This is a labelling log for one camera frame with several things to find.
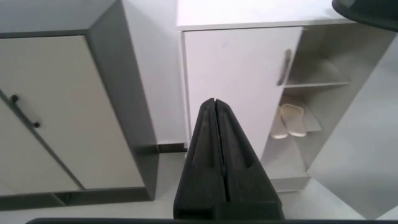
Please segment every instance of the shelf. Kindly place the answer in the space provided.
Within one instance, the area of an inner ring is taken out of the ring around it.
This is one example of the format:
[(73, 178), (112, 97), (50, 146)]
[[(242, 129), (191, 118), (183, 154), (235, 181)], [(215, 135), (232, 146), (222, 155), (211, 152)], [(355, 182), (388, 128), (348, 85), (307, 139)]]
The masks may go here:
[(299, 106), (304, 109), (303, 120), (308, 132), (322, 130), (321, 124), (302, 101), (288, 96), (283, 96), (279, 104), (283, 105), (285, 103), (290, 103), (291, 105)]
[(268, 178), (308, 177), (294, 138), (268, 138), (261, 164)]
[(297, 53), (285, 88), (347, 85), (349, 80), (327, 59), (315, 53)]
[(268, 138), (261, 164), (278, 193), (302, 190), (311, 179), (292, 136)]

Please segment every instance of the floor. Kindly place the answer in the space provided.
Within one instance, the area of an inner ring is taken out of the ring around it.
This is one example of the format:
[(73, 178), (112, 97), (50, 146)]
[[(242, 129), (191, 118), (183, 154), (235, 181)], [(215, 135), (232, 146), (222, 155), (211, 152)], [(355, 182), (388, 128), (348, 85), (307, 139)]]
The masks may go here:
[[(184, 160), (184, 153), (161, 154), (157, 199), (153, 202), (0, 212), (0, 223), (22, 224), (39, 217), (173, 218), (173, 201)], [(363, 219), (314, 179), (300, 192), (279, 196), (288, 219)], [(398, 219), (398, 208), (381, 217), (391, 218)]]

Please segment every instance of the cabinet door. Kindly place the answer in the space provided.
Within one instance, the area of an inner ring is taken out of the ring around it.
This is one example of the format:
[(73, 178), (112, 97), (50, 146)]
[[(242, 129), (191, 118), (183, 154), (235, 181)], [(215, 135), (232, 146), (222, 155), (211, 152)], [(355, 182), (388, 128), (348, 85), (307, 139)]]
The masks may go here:
[(0, 195), (78, 190), (1, 99), (0, 114)]
[(0, 88), (85, 188), (144, 186), (83, 36), (2, 39), (0, 68)]
[(287, 52), (294, 56), (301, 31), (286, 27), (186, 32), (191, 133), (200, 105), (218, 98), (232, 107), (261, 158), (291, 66)]

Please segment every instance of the furniture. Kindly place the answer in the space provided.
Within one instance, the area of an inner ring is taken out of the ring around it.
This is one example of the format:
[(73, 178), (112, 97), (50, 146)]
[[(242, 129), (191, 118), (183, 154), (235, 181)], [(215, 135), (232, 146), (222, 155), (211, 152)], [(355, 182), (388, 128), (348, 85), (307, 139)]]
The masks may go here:
[[(201, 103), (225, 101), (278, 192), (305, 187), (309, 167), (396, 37), (341, 17), (327, 0), (179, 0), (177, 25), (187, 141)], [(282, 96), (304, 107), (304, 138), (268, 138)], [(338, 166), (326, 157), (318, 164), (326, 162)]]
[(153, 200), (122, 2), (1, 1), (0, 20), (0, 209)]

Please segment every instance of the slipper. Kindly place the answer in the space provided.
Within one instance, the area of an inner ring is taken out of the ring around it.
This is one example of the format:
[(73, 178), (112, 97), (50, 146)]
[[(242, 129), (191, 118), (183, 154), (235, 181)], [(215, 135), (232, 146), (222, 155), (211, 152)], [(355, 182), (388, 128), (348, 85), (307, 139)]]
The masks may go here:
[(280, 113), (280, 106), (278, 106), (274, 121), (272, 122), (271, 132), (269, 136), (273, 139), (282, 139), (288, 136), (285, 125), (281, 119), (282, 114)]
[(307, 135), (303, 117), (304, 109), (291, 104), (284, 104), (280, 107), (282, 120), (286, 125), (287, 132), (295, 137), (304, 137)]

